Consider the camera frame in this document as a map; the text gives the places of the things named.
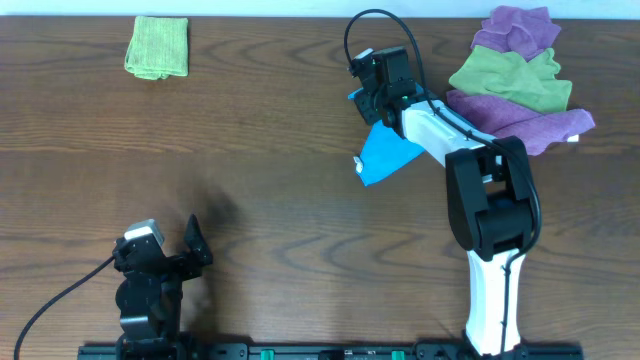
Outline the blue microfiber cloth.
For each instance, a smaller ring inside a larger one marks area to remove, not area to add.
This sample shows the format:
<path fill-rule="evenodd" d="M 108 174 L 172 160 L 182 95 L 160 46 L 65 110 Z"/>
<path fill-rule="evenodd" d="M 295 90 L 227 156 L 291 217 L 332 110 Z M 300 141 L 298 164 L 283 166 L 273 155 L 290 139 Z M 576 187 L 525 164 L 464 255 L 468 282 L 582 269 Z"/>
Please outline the blue microfiber cloth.
<path fill-rule="evenodd" d="M 364 186 L 370 186 L 388 178 L 424 153 L 422 146 L 398 135 L 377 120 L 360 154 L 354 157 L 355 172 Z"/>

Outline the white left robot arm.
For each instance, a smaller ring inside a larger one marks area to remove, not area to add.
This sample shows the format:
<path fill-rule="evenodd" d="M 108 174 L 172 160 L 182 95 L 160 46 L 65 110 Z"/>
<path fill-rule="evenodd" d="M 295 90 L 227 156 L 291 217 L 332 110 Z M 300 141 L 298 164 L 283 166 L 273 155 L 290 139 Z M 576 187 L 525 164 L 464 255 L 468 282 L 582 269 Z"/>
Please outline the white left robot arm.
<path fill-rule="evenodd" d="M 184 282 L 202 275 L 213 262 L 197 217 L 184 233 L 188 249 L 163 253 L 164 236 L 153 219 L 131 225 L 116 240 L 114 268 L 125 276 L 115 295 L 123 335 L 116 343 L 118 359 L 202 359 L 205 351 L 180 330 Z"/>

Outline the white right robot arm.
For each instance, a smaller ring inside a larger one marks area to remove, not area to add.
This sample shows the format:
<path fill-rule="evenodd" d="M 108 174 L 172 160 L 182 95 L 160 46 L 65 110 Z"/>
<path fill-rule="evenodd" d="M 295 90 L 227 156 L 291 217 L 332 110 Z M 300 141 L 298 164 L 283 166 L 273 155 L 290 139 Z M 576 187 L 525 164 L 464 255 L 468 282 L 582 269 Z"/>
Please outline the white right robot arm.
<path fill-rule="evenodd" d="M 470 266 L 467 340 L 482 357 L 513 355 L 519 273 L 541 217 L 524 144 L 480 132 L 421 87 L 403 47 L 367 49 L 349 65 L 365 122 L 380 122 L 445 169 L 449 224 Z"/>

